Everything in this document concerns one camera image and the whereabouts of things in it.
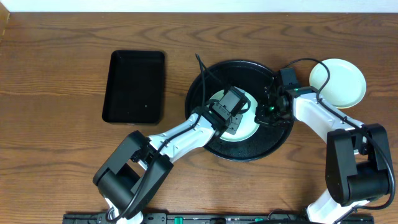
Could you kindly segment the mint green plate with stain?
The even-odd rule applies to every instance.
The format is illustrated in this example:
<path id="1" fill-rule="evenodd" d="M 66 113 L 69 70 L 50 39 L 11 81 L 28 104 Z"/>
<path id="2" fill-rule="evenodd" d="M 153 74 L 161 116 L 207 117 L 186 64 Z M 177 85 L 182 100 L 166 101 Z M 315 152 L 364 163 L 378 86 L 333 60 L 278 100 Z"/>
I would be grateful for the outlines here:
<path id="1" fill-rule="evenodd" d="M 339 109 L 350 108 L 364 98 L 366 80 L 358 67 L 339 58 L 327 59 L 322 63 L 328 67 L 330 79 L 320 91 L 320 98 Z"/>

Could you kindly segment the green and yellow sponge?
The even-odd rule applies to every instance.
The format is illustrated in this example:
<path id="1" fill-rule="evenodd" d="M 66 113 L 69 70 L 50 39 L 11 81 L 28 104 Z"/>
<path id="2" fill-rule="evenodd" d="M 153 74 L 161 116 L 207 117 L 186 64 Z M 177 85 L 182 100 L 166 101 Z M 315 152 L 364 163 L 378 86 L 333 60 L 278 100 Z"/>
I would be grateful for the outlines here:
<path id="1" fill-rule="evenodd" d="M 239 128 L 242 118 L 243 118 L 242 114 L 237 114 L 236 116 L 231 116 L 227 120 L 228 127 L 226 128 L 226 132 L 231 135 L 235 135 Z"/>

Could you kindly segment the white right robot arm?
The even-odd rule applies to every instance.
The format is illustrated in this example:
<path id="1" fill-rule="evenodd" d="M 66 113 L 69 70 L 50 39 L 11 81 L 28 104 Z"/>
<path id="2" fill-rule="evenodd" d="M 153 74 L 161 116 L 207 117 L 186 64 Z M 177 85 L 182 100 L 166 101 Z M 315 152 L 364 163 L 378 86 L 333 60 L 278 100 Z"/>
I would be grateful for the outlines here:
<path id="1" fill-rule="evenodd" d="M 393 201 L 396 180 L 386 130 L 363 124 L 312 87 L 279 86 L 256 108 L 255 122 L 286 127 L 301 121 L 326 143 L 327 189 L 306 208 L 313 223 L 341 223 L 358 209 L 382 210 Z"/>

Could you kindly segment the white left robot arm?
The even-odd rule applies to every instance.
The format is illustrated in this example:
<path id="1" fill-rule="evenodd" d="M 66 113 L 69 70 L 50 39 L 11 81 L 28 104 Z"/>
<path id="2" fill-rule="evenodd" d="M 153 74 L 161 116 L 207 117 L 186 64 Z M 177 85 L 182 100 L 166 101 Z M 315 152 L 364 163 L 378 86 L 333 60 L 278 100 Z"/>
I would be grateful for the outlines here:
<path id="1" fill-rule="evenodd" d="M 127 135 L 93 177 L 109 204 L 109 223 L 140 223 L 142 210 L 172 170 L 174 162 L 188 152 L 218 139 L 234 117 L 245 113 L 251 102 L 243 91 L 231 87 L 220 100 L 196 107 L 182 124 L 161 134 Z"/>

